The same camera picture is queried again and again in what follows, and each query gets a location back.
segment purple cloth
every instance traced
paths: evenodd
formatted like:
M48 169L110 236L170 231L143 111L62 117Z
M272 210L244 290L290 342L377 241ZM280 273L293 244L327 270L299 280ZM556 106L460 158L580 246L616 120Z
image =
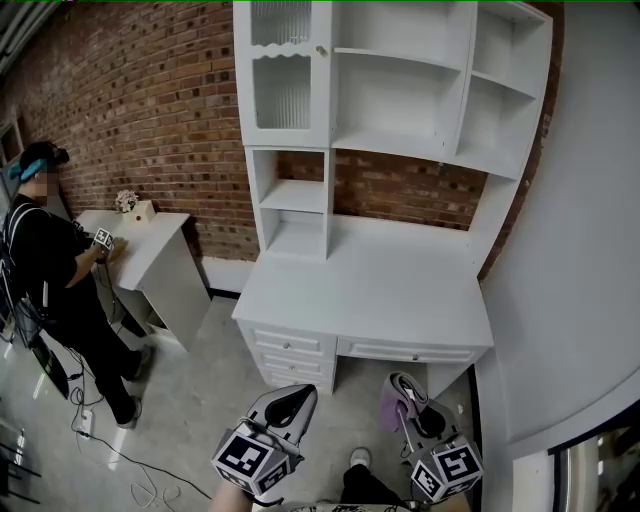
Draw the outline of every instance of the purple cloth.
M400 427L398 410L405 419L417 418L429 403L429 397L420 384L408 373L389 374L380 393L380 423L396 432Z

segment white desk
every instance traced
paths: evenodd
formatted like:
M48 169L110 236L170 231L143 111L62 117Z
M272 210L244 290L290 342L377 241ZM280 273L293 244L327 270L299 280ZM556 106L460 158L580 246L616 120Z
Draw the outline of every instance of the white desk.
M265 381L330 393L337 355L413 361L437 396L493 346L464 234L335 218L326 261L262 253L233 312Z
M149 223L127 224L114 211L87 210L77 219L90 233L104 228L129 242L109 267L118 299L146 332L185 350L211 303L182 234L188 217L158 213Z

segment person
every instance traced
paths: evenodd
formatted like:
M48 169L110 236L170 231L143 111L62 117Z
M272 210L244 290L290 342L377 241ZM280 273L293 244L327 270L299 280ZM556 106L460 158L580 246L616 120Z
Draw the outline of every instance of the person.
M19 282L42 313L44 330L84 357L118 426L131 429L142 402L127 393L122 379L141 378L153 352L149 346L130 350L109 325L91 274L94 263L105 257L101 246L91 245L73 223L42 208L58 193L55 166L65 161L64 155L50 142L31 144L23 152L19 167L12 169L20 185L5 218L5 243ZM117 240L113 253L122 248Z
M407 505L398 495L371 473L371 453L366 448L356 448L351 454L349 469L343 476L344 490L340 504L316 503L306 507L279 510L297 512L394 512L407 510ZM239 487L222 480L211 500L210 512L250 512L253 503ZM269 510L275 512L277 507Z

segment shoe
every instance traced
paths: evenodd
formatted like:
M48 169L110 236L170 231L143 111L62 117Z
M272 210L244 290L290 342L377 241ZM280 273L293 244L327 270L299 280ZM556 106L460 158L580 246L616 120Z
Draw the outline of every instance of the shoe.
M366 448L356 448L353 450L349 467L352 468L356 464L362 464L365 468L369 469L371 466L371 452Z
M153 356L155 355L155 348L151 345L145 345L140 351L140 365L136 374L133 376L133 380L141 380L147 377L151 364L153 363Z
M131 400L133 400L133 404L136 406L136 411L133 413L133 418L127 423L118 423L118 427L124 430L133 430L136 428L136 424L138 423L138 418L142 415L142 400L140 400L137 396L132 396Z

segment black shirt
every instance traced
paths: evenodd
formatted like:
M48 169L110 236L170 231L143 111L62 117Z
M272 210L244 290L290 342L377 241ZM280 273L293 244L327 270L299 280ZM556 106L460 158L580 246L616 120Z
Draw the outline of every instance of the black shirt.
M25 203L36 204L28 197L18 194L5 222L9 222L15 209ZM96 286L91 273L71 288L65 288L76 273L75 257L91 243L71 222L49 214L42 208L33 209L22 217L12 240L14 270L35 306L42 306L45 281L49 288L48 312L53 316L73 314L89 303L95 303Z

